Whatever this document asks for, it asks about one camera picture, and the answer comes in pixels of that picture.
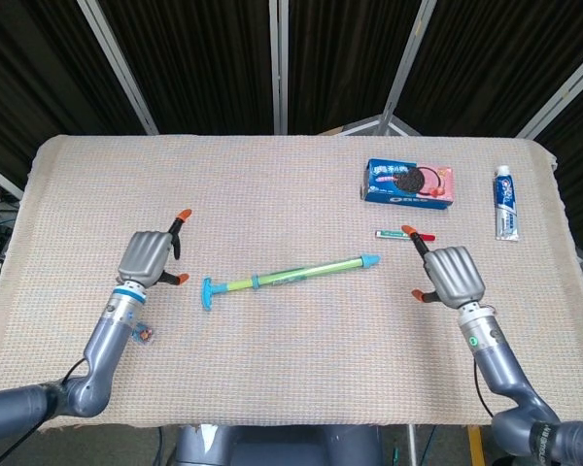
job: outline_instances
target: blue nozzle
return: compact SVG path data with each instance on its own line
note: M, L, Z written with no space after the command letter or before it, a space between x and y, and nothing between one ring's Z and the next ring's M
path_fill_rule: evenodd
M227 292L226 283L212 284L212 279L206 278L203 280L203 287L201 288L201 303L203 303L203 307L210 311L212 309L212 295Z
M210 311L212 309L212 279L208 278L203 281L201 303L203 303L203 307L206 310Z
M360 260L362 260L362 267L366 269L380 262L380 256L375 254L362 254Z

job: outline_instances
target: blue box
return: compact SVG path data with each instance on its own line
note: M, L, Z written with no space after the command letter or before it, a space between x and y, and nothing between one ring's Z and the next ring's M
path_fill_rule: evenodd
M453 170L371 158L365 170L362 198L381 204L447 209L454 202Z

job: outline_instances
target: small sticker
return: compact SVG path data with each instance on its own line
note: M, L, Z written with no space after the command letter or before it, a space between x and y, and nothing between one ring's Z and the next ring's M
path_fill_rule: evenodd
M138 322L132 330L132 340L139 345L150 345L154 342L154 330L144 322Z

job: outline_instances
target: toothpaste tube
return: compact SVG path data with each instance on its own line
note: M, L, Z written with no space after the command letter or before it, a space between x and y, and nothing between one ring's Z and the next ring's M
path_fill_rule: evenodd
M518 217L516 215L516 193L509 167L497 167L495 178L495 207L497 210L497 239L518 241Z

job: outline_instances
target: white tube cap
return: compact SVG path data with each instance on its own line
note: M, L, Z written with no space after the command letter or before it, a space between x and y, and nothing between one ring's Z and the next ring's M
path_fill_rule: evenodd
M507 165L499 165L497 167L497 176L498 177L508 177L509 176L509 167Z

